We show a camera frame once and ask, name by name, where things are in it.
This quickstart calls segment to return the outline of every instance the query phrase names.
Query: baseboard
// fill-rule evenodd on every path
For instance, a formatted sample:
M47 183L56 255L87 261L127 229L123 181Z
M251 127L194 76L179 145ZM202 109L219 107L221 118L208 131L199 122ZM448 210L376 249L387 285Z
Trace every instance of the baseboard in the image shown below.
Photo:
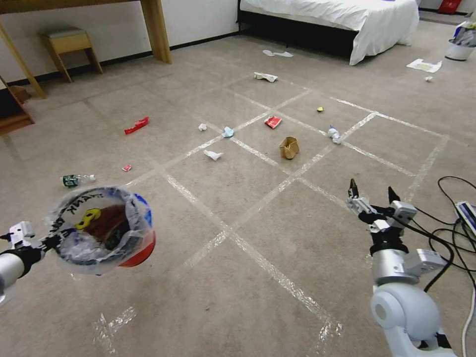
M419 7L418 10L421 10L421 11L428 11L428 12L438 12L438 9L425 9L423 7ZM460 11L456 11L454 14L452 15L461 15L461 16L466 16L468 14L468 12L460 12Z
M223 39L223 38L226 38L226 37L231 37L231 36L236 36L236 35L238 35L238 31L231 32L231 33L228 33L228 34L225 34L225 35L209 37L209 38L202 39L202 40L197 40L197 41L187 42L187 43L180 44L180 45L171 46L170 50L173 51L173 50L181 49L181 48L184 48L184 47L200 45L202 43L216 41L216 40L220 40L220 39ZM108 60L105 60L105 61L101 61L101 66L102 67L107 67L108 65L111 65L111 64L127 62L127 61L130 61L130 60L136 60L136 59L139 59L139 58L149 57L151 55L152 55L152 51L146 51L146 52L141 52L141 53L138 53L138 54L119 57L119 58L116 58L116 59L108 59ZM83 74L83 73L86 73L86 72L89 72L89 71L92 71L92 70L93 69L91 68L90 64L85 64L85 65L82 65L82 66L79 66L79 67L74 67L74 68L68 68L68 72L72 76L78 75L78 74ZM37 75L37 76L35 76L35 79L38 82L42 82L42 81L46 81L46 80L50 80L50 79L54 79L54 78L60 78L61 76L62 76L62 74L59 73L59 72L50 72L50 73L46 73L46 74ZM30 82L28 81L28 79L24 78L24 79L20 79L20 80L17 80L17 81L8 82L7 84L9 86L14 86L14 85L22 86L22 85L28 85L28 84L30 84Z

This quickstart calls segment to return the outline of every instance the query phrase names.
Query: white cable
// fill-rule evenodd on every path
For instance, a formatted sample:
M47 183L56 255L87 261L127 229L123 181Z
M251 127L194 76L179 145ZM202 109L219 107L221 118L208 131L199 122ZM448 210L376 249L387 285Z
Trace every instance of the white cable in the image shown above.
M463 333L461 334L461 348L463 349L463 357L466 357L466 333L468 331L468 327L471 323L471 320L473 319L473 314L475 312L475 298L476 298L476 289L473 289L473 297L471 298L470 313L463 327Z

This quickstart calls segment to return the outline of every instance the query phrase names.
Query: black bed frame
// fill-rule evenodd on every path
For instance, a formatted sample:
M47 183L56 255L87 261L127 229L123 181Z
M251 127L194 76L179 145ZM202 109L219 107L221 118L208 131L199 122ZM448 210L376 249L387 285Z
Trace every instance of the black bed frame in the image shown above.
M251 25L251 28L246 29L247 33L282 41L286 47L289 45L305 47L346 57L350 57L354 48L357 31L242 11L239 8L240 4L241 0L238 0L239 33L242 33L241 25L247 24Z

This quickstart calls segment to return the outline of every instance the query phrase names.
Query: white bed sheet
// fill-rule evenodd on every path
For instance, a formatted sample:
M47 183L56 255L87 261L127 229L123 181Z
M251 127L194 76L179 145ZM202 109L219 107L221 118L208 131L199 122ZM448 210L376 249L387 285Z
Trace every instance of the white bed sheet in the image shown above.
M241 0L240 9L358 31L350 65L409 45L419 20L416 0Z

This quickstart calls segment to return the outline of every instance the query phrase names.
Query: red wrapper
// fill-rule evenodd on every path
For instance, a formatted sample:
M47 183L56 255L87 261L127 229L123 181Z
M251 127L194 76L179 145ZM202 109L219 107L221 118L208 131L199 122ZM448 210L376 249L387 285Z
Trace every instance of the red wrapper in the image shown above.
M143 126L146 126L149 123L149 117L145 117L144 119L138 120L134 123L134 126L129 129L124 129L124 134L131 134L135 132L136 130L142 128Z
M282 120L281 118L272 116L272 117L269 117L268 119L266 119L264 123L267 126L269 126L271 129L274 129L275 127L277 127L279 125L281 120Z

